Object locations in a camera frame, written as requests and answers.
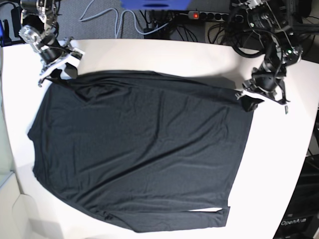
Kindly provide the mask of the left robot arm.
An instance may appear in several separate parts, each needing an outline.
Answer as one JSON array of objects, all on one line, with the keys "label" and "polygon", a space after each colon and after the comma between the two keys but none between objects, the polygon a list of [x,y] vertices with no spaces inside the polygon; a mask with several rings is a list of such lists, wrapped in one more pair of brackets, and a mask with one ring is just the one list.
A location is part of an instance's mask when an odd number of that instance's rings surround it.
[{"label": "left robot arm", "polygon": [[287,67],[301,60],[303,49],[279,4],[275,0],[240,0],[228,16],[226,36],[231,39],[238,33],[257,34],[263,48],[249,54],[234,43],[232,48],[237,54],[250,59],[264,56],[260,67],[252,70],[251,78],[236,94],[243,109],[252,112],[270,100],[287,110],[284,78]]}]

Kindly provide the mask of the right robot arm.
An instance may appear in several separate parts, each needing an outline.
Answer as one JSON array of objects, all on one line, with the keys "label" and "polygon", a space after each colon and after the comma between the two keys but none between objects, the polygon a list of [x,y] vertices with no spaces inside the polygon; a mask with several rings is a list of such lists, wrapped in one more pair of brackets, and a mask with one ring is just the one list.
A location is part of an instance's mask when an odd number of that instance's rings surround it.
[{"label": "right robot arm", "polygon": [[66,85],[78,77],[78,65],[85,52],[71,44],[73,37],[62,42],[57,39],[60,10],[59,0],[21,0],[21,29],[19,35],[40,56],[42,69],[38,86],[45,80]]}]

